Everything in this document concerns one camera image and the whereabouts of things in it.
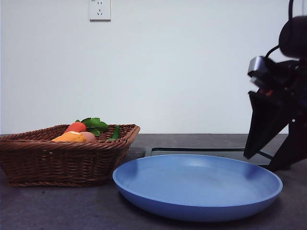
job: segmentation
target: table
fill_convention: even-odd
[[[266,151],[275,152],[285,139],[278,135]],[[123,162],[149,155],[153,147],[242,148],[245,134],[139,134]],[[110,179],[90,188],[6,185],[0,177],[2,230],[304,230],[307,217],[307,161],[278,171],[283,190],[266,210],[242,220],[190,223],[159,217],[128,202]]]

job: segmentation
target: wall outlet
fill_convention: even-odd
[[[111,0],[89,0],[90,21],[111,20]]]

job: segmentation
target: black cable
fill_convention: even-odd
[[[288,7],[288,23],[289,23],[289,35],[287,40],[285,41],[284,44],[287,44],[290,41],[290,38],[292,36],[292,18],[293,18],[293,1],[294,0],[289,0],[289,7]],[[269,55],[274,52],[276,49],[278,49],[280,47],[281,44],[278,44],[277,46],[273,47],[272,49],[270,49],[268,51],[268,53],[266,54],[265,58],[268,58]]]

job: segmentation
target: wicker basket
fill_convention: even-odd
[[[115,125],[96,142],[54,142],[68,125],[59,125],[0,138],[0,167],[8,185],[89,187],[102,185],[127,154],[140,127],[121,125],[120,138],[111,138]]]

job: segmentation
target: blue plate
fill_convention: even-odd
[[[123,196],[151,213],[179,220],[241,219],[269,206],[283,188],[257,165],[203,155],[160,155],[119,166],[113,179]]]

